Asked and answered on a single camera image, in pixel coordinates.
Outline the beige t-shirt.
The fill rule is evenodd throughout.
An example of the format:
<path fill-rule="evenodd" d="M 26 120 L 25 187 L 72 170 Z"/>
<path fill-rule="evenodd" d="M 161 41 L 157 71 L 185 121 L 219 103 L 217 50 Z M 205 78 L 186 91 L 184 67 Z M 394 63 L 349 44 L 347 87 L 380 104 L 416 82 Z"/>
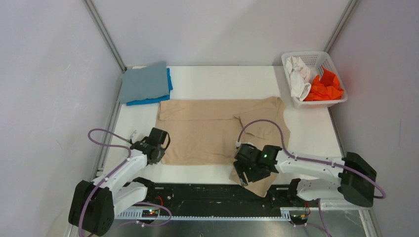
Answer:
<path fill-rule="evenodd" d="M 160 103 L 156 128 L 171 142 L 169 165 L 232 164 L 236 142 L 287 147 L 291 132 L 279 97 L 238 100 L 167 100 Z"/>

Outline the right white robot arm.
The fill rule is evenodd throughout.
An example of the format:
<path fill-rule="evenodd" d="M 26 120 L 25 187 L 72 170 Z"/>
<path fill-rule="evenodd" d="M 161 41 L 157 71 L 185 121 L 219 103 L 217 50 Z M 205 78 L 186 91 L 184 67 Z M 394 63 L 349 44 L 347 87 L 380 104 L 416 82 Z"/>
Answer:
<path fill-rule="evenodd" d="M 234 169 L 242 187 L 272 174 L 294 173 L 310 179 L 293 179 L 287 200 L 293 206 L 317 199 L 344 199 L 360 207 L 374 204 L 377 172 L 360 155 L 345 157 L 299 156 L 279 146 L 262 150 L 250 143 L 236 143 Z"/>

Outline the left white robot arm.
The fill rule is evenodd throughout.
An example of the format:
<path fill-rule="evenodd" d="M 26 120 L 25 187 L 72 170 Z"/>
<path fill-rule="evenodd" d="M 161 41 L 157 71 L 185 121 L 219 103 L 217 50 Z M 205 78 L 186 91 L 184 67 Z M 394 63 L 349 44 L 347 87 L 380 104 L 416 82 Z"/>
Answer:
<path fill-rule="evenodd" d="M 117 148 L 127 154 L 111 171 L 91 181 L 80 181 L 74 191 L 68 222 L 78 227 L 78 235 L 86 233 L 101 237 L 110 231 L 116 216 L 135 204 L 152 207 L 152 211 L 163 209 L 153 203 L 156 192 L 151 189 L 155 183 L 144 178 L 134 178 L 134 174 L 147 166 L 158 164 L 170 145 L 169 134 L 153 127 L 148 136 L 133 141 L 122 136 L 125 145 Z"/>

